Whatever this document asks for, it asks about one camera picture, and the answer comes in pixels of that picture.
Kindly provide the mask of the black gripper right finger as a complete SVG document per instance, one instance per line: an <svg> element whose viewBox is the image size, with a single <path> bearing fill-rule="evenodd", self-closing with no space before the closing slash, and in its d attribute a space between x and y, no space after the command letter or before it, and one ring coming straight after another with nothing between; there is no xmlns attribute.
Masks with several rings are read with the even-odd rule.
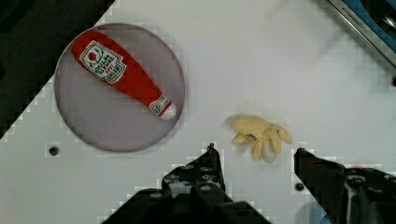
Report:
<svg viewBox="0 0 396 224"><path fill-rule="evenodd" d="M396 224L396 179L375 168L346 168L304 148L293 155L294 173L331 224Z"/></svg>

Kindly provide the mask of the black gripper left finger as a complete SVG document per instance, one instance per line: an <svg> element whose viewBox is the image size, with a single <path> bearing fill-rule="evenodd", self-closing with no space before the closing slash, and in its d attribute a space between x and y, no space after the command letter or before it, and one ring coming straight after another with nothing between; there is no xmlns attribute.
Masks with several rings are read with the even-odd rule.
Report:
<svg viewBox="0 0 396 224"><path fill-rule="evenodd" d="M250 204L225 192L219 152L210 144L203 155L178 166L158 189L142 189L102 224L271 224Z"/></svg>

